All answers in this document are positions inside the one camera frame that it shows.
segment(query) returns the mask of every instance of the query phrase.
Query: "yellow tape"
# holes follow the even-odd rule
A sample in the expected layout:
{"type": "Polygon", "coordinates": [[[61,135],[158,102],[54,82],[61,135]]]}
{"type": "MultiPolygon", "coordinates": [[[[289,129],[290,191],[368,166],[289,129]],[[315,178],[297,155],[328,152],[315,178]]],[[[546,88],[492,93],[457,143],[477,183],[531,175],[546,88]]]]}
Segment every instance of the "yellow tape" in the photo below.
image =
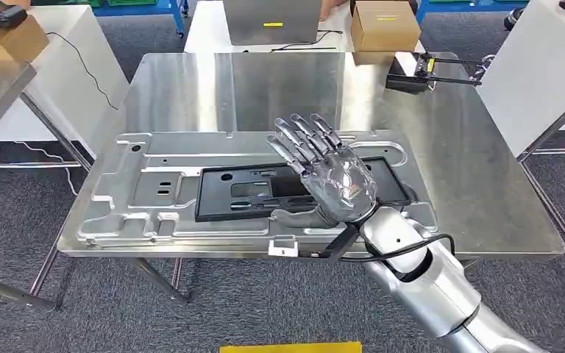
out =
{"type": "Polygon", "coordinates": [[[427,69],[426,69],[426,71],[427,71],[427,72],[432,72],[432,69],[433,69],[433,68],[434,68],[434,59],[430,59],[430,60],[427,62],[427,69]]]}
{"type": "Polygon", "coordinates": [[[362,351],[360,342],[296,343],[220,348],[220,353],[361,353],[362,351]]]}

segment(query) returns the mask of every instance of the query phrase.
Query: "metal fixture plate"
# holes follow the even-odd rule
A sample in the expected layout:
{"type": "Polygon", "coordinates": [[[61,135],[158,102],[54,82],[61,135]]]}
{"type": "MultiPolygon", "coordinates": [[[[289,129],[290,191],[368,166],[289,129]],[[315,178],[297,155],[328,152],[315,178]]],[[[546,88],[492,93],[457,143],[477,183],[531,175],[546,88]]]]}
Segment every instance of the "metal fixture plate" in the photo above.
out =
{"type": "MultiPolygon", "coordinates": [[[[269,241],[293,235],[303,245],[326,246],[343,229],[289,229],[268,218],[196,223],[200,171],[208,167],[281,163],[267,132],[164,132],[119,135],[94,186],[77,232],[102,247],[181,244],[248,246],[267,252],[269,241]]],[[[391,130],[345,132],[361,157],[384,156],[418,201],[406,206],[430,231],[438,224],[405,136],[391,130]]]]}

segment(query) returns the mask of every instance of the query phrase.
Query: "robot finger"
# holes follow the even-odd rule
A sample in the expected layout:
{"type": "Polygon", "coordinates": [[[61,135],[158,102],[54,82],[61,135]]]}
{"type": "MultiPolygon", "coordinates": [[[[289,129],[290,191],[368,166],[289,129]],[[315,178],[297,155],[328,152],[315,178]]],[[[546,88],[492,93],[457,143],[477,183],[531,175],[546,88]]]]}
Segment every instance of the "robot finger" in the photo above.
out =
{"type": "Polygon", "coordinates": [[[296,124],[302,132],[304,132],[307,140],[313,146],[313,148],[319,152],[320,157],[323,157],[330,150],[330,144],[324,140],[315,130],[313,130],[308,122],[300,115],[293,114],[291,116],[291,121],[296,124]]]}
{"type": "Polygon", "coordinates": [[[310,120],[324,133],[324,136],[330,144],[336,149],[341,146],[341,139],[330,125],[319,114],[310,115],[310,120]]]}
{"type": "Polygon", "coordinates": [[[317,160],[317,155],[313,152],[309,145],[294,131],[291,125],[281,118],[274,120],[274,125],[295,145],[296,150],[308,161],[317,160]]]}
{"type": "Polygon", "coordinates": [[[299,175],[308,173],[300,161],[278,140],[276,136],[267,135],[267,143],[287,162],[287,164],[299,175]]]}

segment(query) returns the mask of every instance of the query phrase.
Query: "metal bracket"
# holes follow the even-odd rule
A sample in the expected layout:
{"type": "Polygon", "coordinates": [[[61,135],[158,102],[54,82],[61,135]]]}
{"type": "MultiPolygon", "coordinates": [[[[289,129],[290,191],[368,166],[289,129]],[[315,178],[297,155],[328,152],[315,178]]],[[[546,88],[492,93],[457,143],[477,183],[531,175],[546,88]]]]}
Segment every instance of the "metal bracket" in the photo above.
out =
{"type": "Polygon", "coordinates": [[[298,257],[298,242],[293,235],[277,235],[269,241],[269,256],[298,257]]]}

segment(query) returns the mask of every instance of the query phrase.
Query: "black cable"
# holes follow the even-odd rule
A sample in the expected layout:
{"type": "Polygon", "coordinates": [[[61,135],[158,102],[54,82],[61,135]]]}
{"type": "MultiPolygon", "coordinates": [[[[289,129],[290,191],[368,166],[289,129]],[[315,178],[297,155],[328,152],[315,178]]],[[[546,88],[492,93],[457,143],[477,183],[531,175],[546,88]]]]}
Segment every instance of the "black cable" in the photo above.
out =
{"type": "Polygon", "coordinates": [[[396,250],[394,252],[387,252],[386,254],[382,254],[380,256],[373,256],[373,257],[340,257],[339,261],[344,261],[348,263],[370,263],[371,261],[382,261],[388,260],[393,257],[402,256],[404,254],[408,254],[409,252],[414,252],[415,250],[419,250],[423,247],[434,243],[437,240],[441,239],[448,239],[449,240],[449,250],[452,252],[452,255],[455,255],[455,242],[454,238],[449,234],[439,234],[434,235],[432,237],[426,238],[418,243],[414,243],[408,246],[404,246],[403,248],[396,250]]]}
{"type": "Polygon", "coordinates": [[[272,49],[270,52],[273,53],[275,51],[282,51],[282,50],[288,50],[287,48],[291,47],[291,46],[312,46],[313,44],[317,44],[319,43],[322,39],[324,39],[324,37],[326,37],[329,33],[338,33],[340,35],[343,34],[343,31],[335,31],[333,29],[320,29],[317,32],[323,32],[324,34],[321,35],[321,37],[319,37],[318,40],[312,42],[312,43],[293,43],[293,44],[287,44],[286,46],[281,46],[280,48],[274,48],[272,49]]]}
{"type": "Polygon", "coordinates": [[[73,47],[74,50],[77,51],[77,54],[79,55],[79,59],[81,60],[81,63],[83,64],[83,68],[85,69],[85,72],[88,73],[88,75],[90,75],[90,77],[92,77],[92,79],[94,80],[94,83],[96,83],[96,89],[99,90],[100,93],[103,94],[103,96],[105,96],[105,99],[107,100],[107,104],[109,104],[110,107],[112,107],[115,110],[118,110],[118,108],[116,106],[114,106],[113,104],[111,104],[111,101],[109,100],[109,96],[101,89],[101,86],[99,85],[99,81],[96,79],[96,77],[90,72],[90,70],[88,70],[88,67],[85,65],[85,62],[83,61],[83,57],[81,56],[81,52],[79,51],[79,49],[74,46],[73,43],[70,43],[69,40],[67,40],[66,38],[64,38],[61,34],[56,33],[56,32],[48,32],[46,33],[46,35],[56,35],[59,38],[62,38],[62,40],[64,40],[66,43],[70,44],[71,47],[73,47]]]}

